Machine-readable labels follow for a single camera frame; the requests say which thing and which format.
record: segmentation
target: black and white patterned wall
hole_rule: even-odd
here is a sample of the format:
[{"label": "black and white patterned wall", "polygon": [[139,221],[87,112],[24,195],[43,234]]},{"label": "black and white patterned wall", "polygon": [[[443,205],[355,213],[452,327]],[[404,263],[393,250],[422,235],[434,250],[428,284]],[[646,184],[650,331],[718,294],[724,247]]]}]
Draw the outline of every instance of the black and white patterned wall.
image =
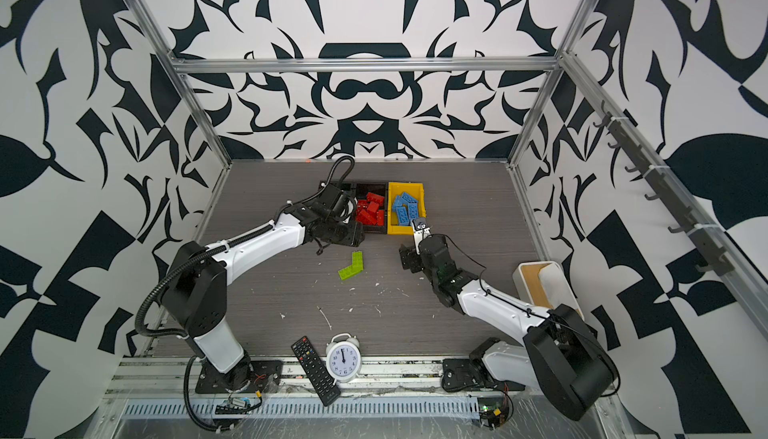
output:
[{"label": "black and white patterned wall", "polygon": [[[768,0],[600,0],[575,48],[768,272]],[[553,259],[621,372],[639,437],[763,437],[768,342],[564,77],[521,162]]]},{"label": "black and white patterned wall", "polygon": [[0,0],[0,71],[0,437],[81,437],[222,168],[122,0]]},{"label": "black and white patterned wall", "polygon": [[[186,59],[552,56],[579,0],[146,0]],[[540,72],[197,75],[233,158],[506,157]]]},{"label": "black and white patterned wall", "polygon": [[506,158],[542,71],[201,74],[233,158]]}]

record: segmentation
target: green lego brick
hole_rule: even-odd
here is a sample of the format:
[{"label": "green lego brick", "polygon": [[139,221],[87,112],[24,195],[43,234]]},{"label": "green lego brick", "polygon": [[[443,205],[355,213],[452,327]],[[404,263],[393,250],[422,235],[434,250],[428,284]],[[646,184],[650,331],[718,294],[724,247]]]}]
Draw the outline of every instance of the green lego brick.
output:
[{"label": "green lego brick", "polygon": [[342,281],[345,281],[349,278],[351,278],[353,275],[358,275],[360,272],[362,272],[362,269],[356,269],[353,265],[348,265],[344,269],[339,271],[339,279]]},{"label": "green lego brick", "polygon": [[339,278],[345,281],[353,275],[358,275],[360,272],[362,272],[362,251],[355,251],[352,252],[352,265],[348,265],[340,270]]},{"label": "green lego brick", "polygon": [[352,252],[352,267],[359,267],[362,271],[362,251]]}]

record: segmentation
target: tv remote control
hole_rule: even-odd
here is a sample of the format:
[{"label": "tv remote control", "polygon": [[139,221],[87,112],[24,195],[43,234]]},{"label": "tv remote control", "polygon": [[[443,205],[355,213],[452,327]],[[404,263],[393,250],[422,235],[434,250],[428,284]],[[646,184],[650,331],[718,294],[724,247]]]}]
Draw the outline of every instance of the tv remote control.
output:
[{"label": "tv remote control", "polygon": [[336,385],[335,379],[331,377],[326,369],[326,363],[320,358],[312,347],[310,340],[304,336],[296,341],[292,346],[293,355],[299,359],[299,364],[304,368],[306,376],[309,377],[312,387],[320,397],[322,405],[328,407],[341,396],[341,390]]}]

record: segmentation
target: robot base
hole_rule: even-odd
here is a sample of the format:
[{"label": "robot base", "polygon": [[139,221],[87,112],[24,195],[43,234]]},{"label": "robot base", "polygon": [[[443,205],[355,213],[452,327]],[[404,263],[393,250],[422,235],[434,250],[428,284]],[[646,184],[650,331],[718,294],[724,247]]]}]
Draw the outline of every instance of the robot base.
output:
[{"label": "robot base", "polygon": [[[254,367],[255,376],[251,377],[250,384],[243,389],[242,393],[254,393],[265,392],[264,390],[270,382],[278,385],[280,383],[280,377],[283,374],[283,361],[251,361]],[[200,370],[200,376],[197,377],[197,386],[195,386],[195,393],[197,394],[225,394],[226,391],[222,386],[216,383],[216,371],[211,371],[213,366],[208,362],[203,363],[203,368]]]},{"label": "robot base", "polygon": [[488,373],[482,362],[485,351],[499,342],[497,338],[488,338],[470,353],[468,359],[443,359],[442,388],[446,392],[479,391],[494,389],[496,391],[523,391],[525,386],[513,381],[497,381]]}]

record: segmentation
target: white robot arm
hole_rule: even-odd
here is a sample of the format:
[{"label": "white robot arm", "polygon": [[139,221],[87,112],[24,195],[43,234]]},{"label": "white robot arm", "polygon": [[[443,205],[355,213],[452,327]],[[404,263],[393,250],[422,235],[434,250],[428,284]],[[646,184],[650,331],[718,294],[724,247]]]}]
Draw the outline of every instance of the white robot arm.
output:
[{"label": "white robot arm", "polygon": [[448,236],[432,234],[424,218],[412,222],[415,245],[400,247],[404,269],[421,272],[449,308],[481,319],[524,347],[493,339],[475,351],[478,378],[513,381],[541,389],[566,417],[577,421],[618,377],[618,370],[581,316],[513,298],[456,266]]},{"label": "white robot arm", "polygon": [[[350,167],[332,183],[336,167],[345,160]],[[350,156],[341,157],[318,192],[286,204],[268,223],[226,241],[181,246],[170,273],[139,308],[134,322],[139,334],[185,339],[197,357],[213,366],[208,370],[218,386],[229,392],[247,387],[252,371],[250,357],[226,323],[226,287],[268,258],[307,242],[318,243],[318,255],[325,247],[321,241],[357,247],[364,239],[362,225],[350,221],[354,198],[341,190],[354,163]],[[168,310],[181,329],[147,328],[144,318],[154,301]]]}]

